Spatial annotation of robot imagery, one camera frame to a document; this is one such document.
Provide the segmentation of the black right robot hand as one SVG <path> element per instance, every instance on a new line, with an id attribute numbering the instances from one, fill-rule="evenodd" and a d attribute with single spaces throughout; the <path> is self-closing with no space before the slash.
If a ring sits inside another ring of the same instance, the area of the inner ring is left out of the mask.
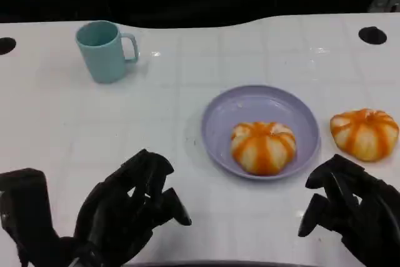
<path id="1" fill-rule="evenodd" d="M 298 235 L 316 226 L 337 232 L 343 245 L 365 266 L 399 266 L 399 191 L 335 154 L 309 175 L 314 194 L 302 217 Z"/>

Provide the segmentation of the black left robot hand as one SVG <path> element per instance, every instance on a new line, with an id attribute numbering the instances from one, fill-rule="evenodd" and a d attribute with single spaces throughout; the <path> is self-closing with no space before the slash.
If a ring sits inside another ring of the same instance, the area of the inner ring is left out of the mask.
<path id="1" fill-rule="evenodd" d="M 92 189 L 74 230 L 83 266 L 122 266 L 146 246 L 154 228 L 172 219 L 191 225 L 175 190 L 164 189 L 173 171 L 164 156 L 142 149 Z"/>

